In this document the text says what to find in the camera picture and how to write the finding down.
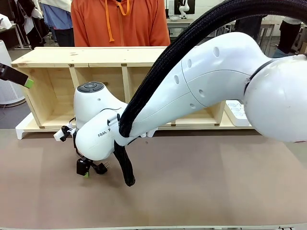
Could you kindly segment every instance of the person in orange hoodie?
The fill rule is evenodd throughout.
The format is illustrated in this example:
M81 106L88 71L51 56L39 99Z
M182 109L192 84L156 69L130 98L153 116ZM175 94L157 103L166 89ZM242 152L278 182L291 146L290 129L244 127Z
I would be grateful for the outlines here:
M164 0L73 0L75 46L168 46Z

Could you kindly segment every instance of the green tip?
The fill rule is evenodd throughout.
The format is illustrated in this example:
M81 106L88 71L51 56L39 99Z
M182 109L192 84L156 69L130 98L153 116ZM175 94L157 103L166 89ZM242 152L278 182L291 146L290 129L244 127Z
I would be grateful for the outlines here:
M31 79L27 79L27 81L24 84L24 87L30 89L34 84L34 81L32 81Z

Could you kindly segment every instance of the white wall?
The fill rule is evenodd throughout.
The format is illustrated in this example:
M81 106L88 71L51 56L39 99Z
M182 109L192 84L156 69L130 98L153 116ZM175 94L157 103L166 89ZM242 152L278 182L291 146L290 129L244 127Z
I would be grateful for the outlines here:
M165 4L167 1L167 7L169 6L168 0L164 0ZM195 0L195 14L189 14L188 18L192 19L198 19L202 14L207 12L209 9L211 9L213 6L216 6L217 4L221 3L223 0ZM276 21L278 23L282 22L282 17L280 16L273 16L269 15L265 18L265 20L268 21ZM275 29L273 32L273 36L279 36L279 25L275 25ZM172 31L174 33L174 36L177 36L178 30Z

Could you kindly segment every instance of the white power strip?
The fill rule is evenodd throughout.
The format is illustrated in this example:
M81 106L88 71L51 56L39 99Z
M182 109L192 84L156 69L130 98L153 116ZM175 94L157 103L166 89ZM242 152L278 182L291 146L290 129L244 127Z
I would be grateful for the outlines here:
M237 100L227 100L225 111L234 124L238 127L251 126L244 112L244 106Z

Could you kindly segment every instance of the white robotic arm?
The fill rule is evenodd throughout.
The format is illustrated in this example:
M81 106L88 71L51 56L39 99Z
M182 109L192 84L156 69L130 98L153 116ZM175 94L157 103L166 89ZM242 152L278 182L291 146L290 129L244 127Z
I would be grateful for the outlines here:
M281 141L307 140L305 55L271 59L248 35L229 33L195 47L169 72L132 124L129 138L118 131L127 104L98 82L75 92L75 144L86 158L106 159L114 141L126 146L167 122L223 100L244 102L249 122Z

